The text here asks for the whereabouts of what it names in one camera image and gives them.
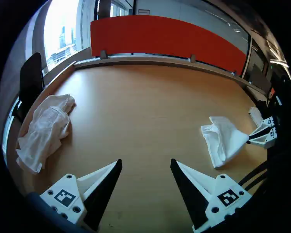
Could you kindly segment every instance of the chair backrest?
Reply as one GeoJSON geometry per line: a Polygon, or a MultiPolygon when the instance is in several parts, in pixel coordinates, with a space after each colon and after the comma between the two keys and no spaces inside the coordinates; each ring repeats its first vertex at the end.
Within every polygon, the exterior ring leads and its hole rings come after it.
{"type": "Polygon", "coordinates": [[[33,54],[22,66],[20,72],[19,99],[30,107],[43,90],[42,62],[40,53],[33,54]]]}

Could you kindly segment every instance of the metal bracket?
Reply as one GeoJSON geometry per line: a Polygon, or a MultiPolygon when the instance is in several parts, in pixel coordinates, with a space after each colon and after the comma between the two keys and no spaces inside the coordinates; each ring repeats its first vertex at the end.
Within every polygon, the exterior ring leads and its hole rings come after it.
{"type": "Polygon", "coordinates": [[[103,60],[103,59],[107,59],[108,58],[108,55],[106,53],[105,50],[101,50],[100,51],[100,59],[103,60]]]}
{"type": "Polygon", "coordinates": [[[195,54],[192,54],[191,57],[189,58],[189,62],[195,63],[195,61],[196,61],[196,56],[195,54]]]}

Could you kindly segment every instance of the office desk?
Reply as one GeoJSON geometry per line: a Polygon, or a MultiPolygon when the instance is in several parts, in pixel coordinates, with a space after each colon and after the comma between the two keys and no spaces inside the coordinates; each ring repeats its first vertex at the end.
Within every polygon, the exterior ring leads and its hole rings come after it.
{"type": "Polygon", "coordinates": [[[95,67],[74,71],[54,94],[75,98],[69,136],[46,169],[23,175],[24,185],[42,193],[66,173],[81,177],[122,159],[102,233],[192,232],[172,158],[238,182],[267,157],[263,148],[246,144],[224,167],[213,168],[200,131],[209,116],[226,116],[247,134],[256,128],[248,114],[253,102],[236,82],[217,75],[153,65],[95,67]]]}

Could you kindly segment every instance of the building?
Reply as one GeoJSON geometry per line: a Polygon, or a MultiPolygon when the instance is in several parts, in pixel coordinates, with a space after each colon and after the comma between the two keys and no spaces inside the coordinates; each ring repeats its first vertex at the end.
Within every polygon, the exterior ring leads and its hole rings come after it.
{"type": "Polygon", "coordinates": [[[74,28],[71,29],[71,43],[72,44],[76,43],[74,28]]]}
{"type": "Polygon", "coordinates": [[[49,69],[52,69],[56,66],[57,63],[61,62],[62,60],[70,57],[76,52],[76,44],[67,45],[61,49],[59,49],[56,53],[53,53],[47,59],[47,66],[49,69]]]}
{"type": "Polygon", "coordinates": [[[59,36],[59,47],[62,49],[66,46],[65,40],[65,26],[61,28],[61,35],[59,36]]]}

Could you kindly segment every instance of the black cable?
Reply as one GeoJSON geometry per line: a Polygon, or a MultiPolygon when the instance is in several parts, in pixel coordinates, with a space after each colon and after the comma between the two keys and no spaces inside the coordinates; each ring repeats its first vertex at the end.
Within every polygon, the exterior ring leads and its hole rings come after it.
{"type": "Polygon", "coordinates": [[[257,166],[255,169],[253,169],[248,175],[246,175],[238,184],[242,186],[244,183],[246,183],[248,180],[250,180],[255,175],[259,174],[260,172],[264,171],[267,168],[267,160],[263,163],[261,163],[259,166],[257,166]]]}
{"type": "Polygon", "coordinates": [[[256,178],[254,181],[252,181],[250,184],[248,184],[247,187],[245,187],[246,191],[249,191],[252,187],[260,183],[262,180],[266,179],[268,175],[268,171],[264,172],[262,175],[260,175],[258,178],[256,178]]]}

